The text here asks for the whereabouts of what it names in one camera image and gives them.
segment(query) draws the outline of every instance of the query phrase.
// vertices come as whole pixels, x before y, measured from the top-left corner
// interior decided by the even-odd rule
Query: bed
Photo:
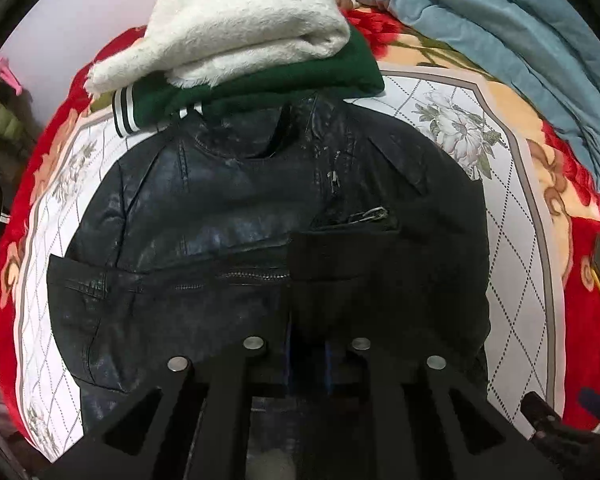
[[[375,9],[347,17],[370,43],[386,86],[356,105],[411,123],[438,141],[440,118],[451,114],[481,139],[478,153],[465,138],[443,132],[450,155],[484,186],[491,252],[489,400],[527,436],[532,429],[519,406],[528,391],[568,424],[595,428],[598,421],[577,403],[583,386],[600,393],[600,290],[590,270],[600,196],[590,177],[523,98],[446,44]],[[142,33],[127,30],[96,59]],[[64,255],[108,168],[159,134],[151,128],[117,136],[110,107],[94,111],[99,106],[82,88],[88,67],[40,137],[0,242],[0,386],[16,426],[50,460],[82,436],[82,425],[78,387],[50,328],[48,256]]]

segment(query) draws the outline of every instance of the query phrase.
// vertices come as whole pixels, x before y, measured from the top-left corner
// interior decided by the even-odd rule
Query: zipper pull
[[[389,212],[383,206],[378,206],[364,213],[355,213],[349,217],[349,224],[360,224],[361,222],[378,222],[388,218]]]

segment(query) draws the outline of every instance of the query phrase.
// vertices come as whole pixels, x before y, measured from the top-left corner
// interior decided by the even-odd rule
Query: triangular cutout
[[[104,443],[129,455],[137,456],[162,400],[162,391],[156,388],[138,402],[104,435]]]
[[[451,403],[460,423],[464,444],[472,455],[478,455],[504,443],[504,437],[459,390],[449,390]]]

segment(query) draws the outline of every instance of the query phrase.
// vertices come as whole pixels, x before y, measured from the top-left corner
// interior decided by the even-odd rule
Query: folded green jacket
[[[214,87],[178,88],[164,72],[153,72],[113,92],[116,130],[126,136],[183,115],[187,107],[202,106],[204,115],[279,106],[320,91],[338,99],[377,95],[384,82],[364,37],[351,27],[351,38],[327,59],[275,66]]]

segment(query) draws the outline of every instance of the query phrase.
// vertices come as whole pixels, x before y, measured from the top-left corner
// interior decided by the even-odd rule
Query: white wall
[[[112,38],[144,25],[155,0],[40,0],[0,50],[28,91],[28,129],[38,134],[71,79]]]

